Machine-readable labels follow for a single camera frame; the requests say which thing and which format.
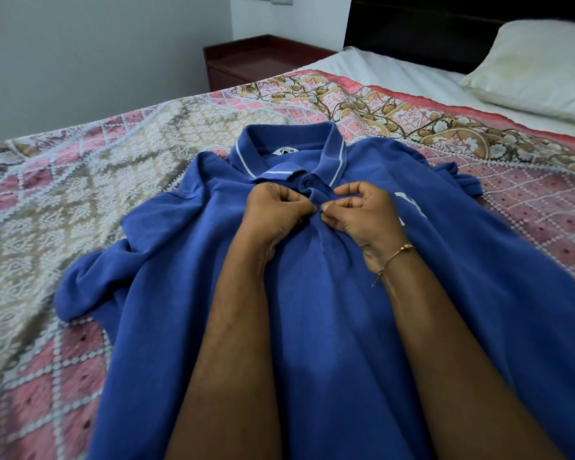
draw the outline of hand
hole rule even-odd
[[[344,184],[334,193],[359,196],[324,203],[322,221],[358,244],[371,272],[381,271],[389,258],[408,243],[390,194],[368,182]]]
[[[304,195],[265,182],[256,185],[247,197],[239,235],[265,249],[265,259],[269,261],[276,245],[317,210]]]

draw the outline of black headboard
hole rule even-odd
[[[345,46],[469,73],[516,19],[575,21],[565,0],[351,0]]]

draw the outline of white pillow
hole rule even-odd
[[[575,122],[575,23],[508,22],[460,85],[485,102]]]

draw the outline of nightstand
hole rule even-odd
[[[211,92],[277,76],[336,53],[274,35],[207,46],[204,52]]]

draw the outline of polo shirt collar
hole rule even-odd
[[[312,172],[330,187],[338,185],[347,166],[345,140],[337,125],[331,121],[301,126],[250,124],[243,129],[232,148],[230,161],[252,181],[262,178],[286,180],[293,173],[304,169],[290,162],[280,162],[281,158],[277,158],[276,164],[270,166],[269,161],[264,161],[260,156],[261,152],[272,153],[282,147],[299,151],[322,148],[319,164]]]

